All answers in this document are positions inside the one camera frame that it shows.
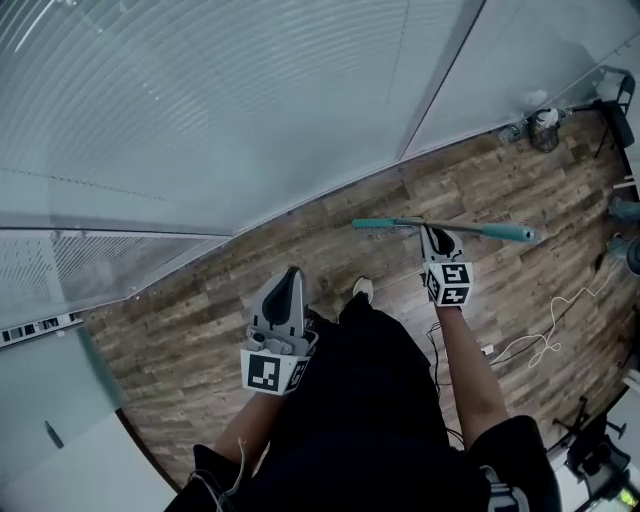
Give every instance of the fiducial marker cube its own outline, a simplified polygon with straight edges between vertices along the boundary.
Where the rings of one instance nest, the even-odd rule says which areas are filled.
[[[240,350],[242,386],[247,389],[286,395],[295,391],[304,374],[309,356],[285,356],[268,350]]]
[[[463,306],[473,284],[471,263],[429,263],[425,286],[438,306]]]

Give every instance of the person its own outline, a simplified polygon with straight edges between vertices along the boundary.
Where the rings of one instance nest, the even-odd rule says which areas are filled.
[[[509,418],[461,310],[436,307],[464,451],[449,445],[428,359],[373,295],[361,278],[337,324],[311,314],[319,341],[298,389],[255,394],[213,450],[196,445],[167,512],[561,510],[537,425]],[[505,489],[516,508],[496,497]]]

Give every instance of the white cord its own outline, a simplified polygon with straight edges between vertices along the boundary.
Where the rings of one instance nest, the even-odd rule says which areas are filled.
[[[580,290],[578,290],[578,292],[571,297],[570,299],[565,299],[564,297],[553,297],[551,299],[551,303],[549,304],[549,310],[551,311],[551,330],[549,331],[549,334],[547,336],[545,336],[544,334],[528,334],[526,336],[522,336],[521,338],[518,338],[517,340],[513,340],[511,343],[509,343],[509,345],[507,345],[507,348],[505,348],[502,352],[500,352],[500,354],[498,355],[498,357],[496,357],[491,364],[494,364],[496,361],[498,361],[498,359],[500,359],[504,354],[507,353],[507,351],[516,343],[518,343],[519,341],[522,340],[528,340],[531,338],[542,338],[544,340],[544,348],[540,351],[540,352],[536,352],[533,357],[531,359],[529,359],[529,368],[533,368],[534,366],[536,366],[540,361],[542,361],[542,356],[544,355],[544,353],[547,350],[553,350],[554,352],[559,352],[560,349],[562,348],[562,345],[560,344],[559,341],[557,341],[556,343],[554,343],[553,345],[551,345],[549,343],[549,340],[551,339],[551,336],[553,336],[553,333],[556,330],[556,316],[553,312],[553,303],[556,300],[561,300],[566,302],[567,304],[571,304],[573,301],[575,301],[582,292],[587,292],[589,295],[591,295],[592,297],[595,297],[596,295],[598,295],[605,286],[607,286],[607,284],[609,283],[609,280],[611,279],[611,275],[613,274],[613,271],[618,267],[618,263],[620,263],[620,260],[617,260],[611,267],[611,270],[609,270],[609,275],[607,276],[606,281],[604,282],[604,284],[598,288],[595,292],[592,292],[591,290],[589,290],[588,288],[580,288]]]
[[[228,491],[223,492],[220,495],[220,498],[218,498],[216,496],[215,491],[211,488],[209,483],[204,478],[202,478],[197,473],[194,473],[192,475],[192,478],[200,480],[205,485],[205,487],[207,488],[207,491],[209,491],[209,494],[211,494],[211,497],[213,498],[213,501],[216,504],[216,512],[224,512],[224,509],[222,508],[222,505],[224,504],[225,500],[229,496],[233,496],[238,491],[238,488],[240,487],[240,480],[242,479],[242,474],[244,473],[244,463],[245,463],[245,460],[246,460],[246,456],[245,456],[245,453],[244,453],[244,445],[243,445],[242,441],[240,440],[240,438],[238,438],[238,446],[240,446],[240,454],[241,454],[241,457],[242,457],[240,459],[240,471],[238,472],[238,476],[236,478],[236,481],[233,484],[233,487],[231,487],[231,489],[229,489]],[[201,470],[201,469],[197,470],[197,471],[205,471],[206,473],[209,473],[209,471]]]

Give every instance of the cable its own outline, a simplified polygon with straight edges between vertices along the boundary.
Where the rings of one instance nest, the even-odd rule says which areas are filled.
[[[580,296],[580,294],[582,294],[582,292],[587,292],[589,295],[591,295],[592,297],[596,297],[596,295],[598,295],[605,286],[607,286],[607,284],[609,283],[609,280],[611,279],[611,276],[613,274],[613,272],[618,268],[618,263],[620,262],[620,260],[617,260],[612,266],[611,266],[611,270],[609,270],[609,274],[607,275],[607,279],[605,280],[605,282],[602,284],[602,286],[600,288],[598,288],[595,292],[592,292],[591,290],[589,290],[586,287],[582,287],[578,290],[578,292],[571,297],[570,299],[565,299],[564,297],[553,297],[551,299],[551,302],[549,303],[549,311],[551,313],[551,328],[549,330],[549,334],[548,335],[544,335],[544,334],[527,334],[526,336],[521,336],[520,338],[518,338],[517,340],[513,340],[511,343],[509,343],[509,345],[507,345],[507,348],[505,348],[502,352],[500,352],[500,354],[498,354],[498,356],[491,362],[491,365],[494,365],[498,362],[504,363],[506,361],[508,361],[509,359],[512,359],[513,357],[515,357],[516,355],[518,355],[521,352],[518,352],[516,354],[513,354],[512,356],[509,357],[509,359],[505,359],[503,361],[498,361],[498,359],[500,359],[514,344],[518,343],[519,341],[522,340],[527,340],[527,339],[531,339],[534,338],[534,341],[529,344],[524,350],[527,350],[528,348],[532,347],[536,341],[538,341],[538,339],[542,338],[544,340],[544,348],[540,351],[540,352],[536,352],[531,359],[529,360],[529,368],[533,368],[535,367],[540,361],[542,361],[542,357],[544,356],[544,353],[547,350],[553,350],[554,352],[559,352],[560,349],[562,348],[562,344],[558,341],[556,343],[554,343],[553,345],[551,345],[549,343],[549,340],[551,340],[551,337],[553,336],[553,333],[556,330],[556,324],[557,321],[560,320],[560,318],[562,318],[562,315],[560,316],[560,318],[558,318],[556,320],[555,317],[555,313],[553,312],[553,304],[556,300],[561,300],[566,302],[567,304],[570,305],[569,308],[567,308],[567,311],[571,308],[571,306],[573,306],[573,303],[575,302],[575,300]]]
[[[199,480],[207,488],[207,491],[209,491],[209,494],[211,495],[213,502],[216,504],[216,512],[224,511],[223,505],[225,505],[228,502],[229,496],[233,496],[238,491],[238,488],[240,487],[240,480],[242,479],[242,474],[244,473],[244,464],[246,460],[246,455],[244,452],[244,444],[240,440],[240,438],[238,438],[238,446],[240,447],[240,455],[242,457],[240,460],[240,471],[238,472],[238,476],[236,477],[236,481],[234,482],[233,487],[231,487],[231,489],[229,489],[228,491],[225,491],[219,496],[217,496],[214,489],[209,485],[209,482],[207,482],[202,476],[198,475],[199,472],[208,474],[211,477],[211,479],[215,482],[215,484],[218,487],[221,487],[220,484],[216,481],[213,474],[206,469],[196,469],[193,473],[191,473],[191,479],[195,478],[196,480]],[[231,502],[229,502],[229,506],[231,510],[234,510],[233,505],[231,505]]]
[[[562,317],[564,315],[566,315],[573,306],[575,306],[575,302],[573,302],[567,309],[565,309],[562,314],[556,318],[556,323],[559,322],[560,320],[562,320]],[[551,330],[551,326],[544,332],[544,335],[546,336],[546,334]],[[537,339],[533,340],[531,343],[529,343],[526,347],[524,347],[523,349],[518,350],[515,354],[511,354],[509,357],[507,357],[506,359],[503,359],[502,361],[495,361],[493,363],[489,363],[490,366],[493,366],[495,364],[502,364],[502,363],[506,363],[507,361],[511,361],[512,359],[518,357],[520,354],[522,354],[523,352],[526,352],[527,350],[529,350],[531,347],[533,347],[536,343],[538,342]]]
[[[433,339],[433,333],[435,331],[437,331],[438,329],[440,329],[440,322],[436,322],[435,324],[433,324],[431,326],[431,328],[429,329],[429,331],[427,332],[426,336],[427,339],[431,342],[431,345],[433,345],[433,351],[436,355],[436,369],[434,372],[434,378],[433,378],[433,383],[436,386],[436,392],[438,393],[438,401],[440,401],[440,384],[438,383],[438,366],[440,364],[440,357],[438,355],[438,349],[436,347],[436,342]]]
[[[449,434],[451,434],[454,439],[456,439],[464,448],[464,439],[462,438],[462,434],[460,434],[460,432],[453,430],[452,428],[449,427],[445,427],[447,429],[447,432],[449,432]]]
[[[440,402],[440,383],[438,382],[438,366],[440,364],[440,355],[438,354],[438,348],[436,347],[436,342],[433,339],[433,333],[437,330],[440,329],[440,322],[436,322],[435,324],[433,324],[431,326],[431,328],[429,329],[429,331],[427,332],[426,336],[427,339],[431,342],[431,345],[433,345],[433,351],[435,353],[435,357],[436,357],[436,364],[435,364],[435,372],[433,375],[433,383],[436,387],[436,392],[438,393],[438,402]],[[453,437],[455,437],[458,442],[462,445],[462,447],[464,448],[464,439],[462,437],[462,434],[460,432],[458,432],[457,430],[454,430],[452,428],[449,428],[447,426],[445,426],[445,428],[447,429],[447,432],[449,432],[451,435],[453,435]]]

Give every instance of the laminate flooring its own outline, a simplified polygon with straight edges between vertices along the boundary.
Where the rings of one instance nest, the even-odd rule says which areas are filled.
[[[551,327],[550,298],[583,293],[562,316],[541,362],[544,342],[513,346],[494,365],[513,414],[532,415],[547,446],[572,421],[578,398],[602,410],[622,389],[617,367],[633,333],[638,281],[624,265],[595,261],[628,226],[607,214],[612,184],[623,180],[616,150],[593,153],[603,124],[578,113],[543,154],[520,140],[507,146],[484,134],[380,172],[282,215],[177,271],[136,298],[85,314],[129,402],[125,413],[152,454],[179,483],[193,468],[192,445],[211,444],[246,402],[239,350],[253,293],[289,265],[307,276],[311,307],[334,319],[361,275],[376,286],[374,306],[400,320],[434,362],[425,333],[436,321],[421,272],[417,231],[353,230],[358,217],[422,215],[431,219],[519,222],[540,241],[526,245],[464,236],[475,286],[464,316],[482,346],[500,353],[514,339]],[[630,197],[629,190],[618,195]],[[556,317],[568,307],[554,306]],[[442,338],[438,380],[446,422],[458,428]]]

